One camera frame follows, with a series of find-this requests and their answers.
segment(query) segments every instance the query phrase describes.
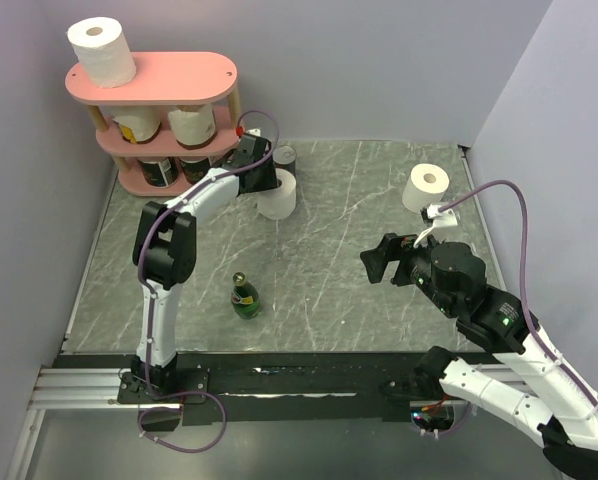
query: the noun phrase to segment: canned food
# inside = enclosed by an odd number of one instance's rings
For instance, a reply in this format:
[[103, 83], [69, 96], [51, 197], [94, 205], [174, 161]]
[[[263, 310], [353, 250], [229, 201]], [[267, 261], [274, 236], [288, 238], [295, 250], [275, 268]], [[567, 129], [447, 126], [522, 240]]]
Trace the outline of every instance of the canned food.
[[169, 187], [177, 180], [177, 164], [174, 157], [137, 158], [143, 178], [153, 187]]
[[181, 170], [188, 180], [190, 185], [194, 185], [203, 177], [206, 176], [208, 170], [210, 170], [210, 158], [199, 157], [179, 157], [181, 163]]

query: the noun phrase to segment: gray marble surface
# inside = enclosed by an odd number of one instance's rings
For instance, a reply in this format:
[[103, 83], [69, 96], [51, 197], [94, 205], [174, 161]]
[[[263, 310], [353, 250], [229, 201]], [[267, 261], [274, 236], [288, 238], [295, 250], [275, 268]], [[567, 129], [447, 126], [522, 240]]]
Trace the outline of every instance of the gray marble surface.
[[[424, 351], [440, 345], [478, 350], [412, 287], [370, 285], [359, 253], [386, 232], [419, 233], [423, 222], [401, 204], [408, 174], [433, 163], [450, 176], [444, 200], [469, 190], [456, 146], [378, 141], [291, 142], [297, 150], [297, 208], [282, 221], [257, 215], [244, 195], [198, 231], [195, 272], [184, 285], [177, 347], [204, 351]], [[141, 333], [142, 298], [131, 262], [145, 198], [113, 191], [69, 333], [68, 352], [131, 352]], [[486, 261], [491, 252], [475, 203], [458, 208], [466, 242]], [[264, 305], [242, 320], [229, 301], [232, 274], [243, 271]]]

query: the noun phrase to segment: paper towel roll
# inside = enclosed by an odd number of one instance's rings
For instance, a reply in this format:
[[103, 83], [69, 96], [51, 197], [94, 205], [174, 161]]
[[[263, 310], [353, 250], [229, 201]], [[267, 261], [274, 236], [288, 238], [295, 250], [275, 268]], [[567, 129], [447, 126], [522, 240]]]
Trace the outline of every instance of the paper towel roll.
[[292, 173], [275, 168], [279, 188], [257, 193], [257, 210], [270, 220], [283, 220], [289, 217], [297, 204], [297, 181]]
[[110, 114], [130, 143], [152, 140], [161, 125], [159, 114], [152, 107], [110, 107]]
[[98, 87], [119, 87], [137, 73], [121, 24], [113, 18], [87, 18], [75, 23], [68, 29], [68, 40]]
[[215, 114], [210, 103], [177, 106], [168, 112], [168, 122], [184, 147], [201, 147], [215, 136]]
[[421, 163], [410, 172], [401, 201], [408, 210], [419, 213], [423, 207], [440, 201], [448, 185], [450, 179], [443, 168]]

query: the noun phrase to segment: cable tie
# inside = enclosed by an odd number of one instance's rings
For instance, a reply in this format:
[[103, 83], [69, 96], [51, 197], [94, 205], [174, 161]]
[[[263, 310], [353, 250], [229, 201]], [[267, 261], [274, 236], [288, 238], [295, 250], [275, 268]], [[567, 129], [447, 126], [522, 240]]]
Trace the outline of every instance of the cable tie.
[[597, 392], [597, 403], [596, 405], [594, 405], [592, 407], [592, 410], [590, 410], [590, 412], [588, 412], [588, 415], [586, 415], [586, 420], [590, 420], [592, 417], [594, 417], [595, 413], [597, 413], [598, 410], [598, 392]]
[[557, 355], [557, 358], [555, 358], [549, 366], [545, 367], [545, 370], [542, 371], [539, 374], [539, 376], [545, 377], [546, 375], [548, 375], [550, 372], [552, 372], [555, 368], [559, 367], [560, 365], [563, 365], [563, 353], [562, 352], [559, 352], [559, 355]]

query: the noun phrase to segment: bottle cap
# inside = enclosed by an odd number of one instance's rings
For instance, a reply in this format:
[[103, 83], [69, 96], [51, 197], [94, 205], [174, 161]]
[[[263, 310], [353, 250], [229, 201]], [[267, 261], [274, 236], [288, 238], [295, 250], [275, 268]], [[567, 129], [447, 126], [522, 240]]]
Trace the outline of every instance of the bottle cap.
[[234, 283], [238, 287], [245, 285], [246, 276], [241, 272], [237, 272], [232, 276], [232, 283]]

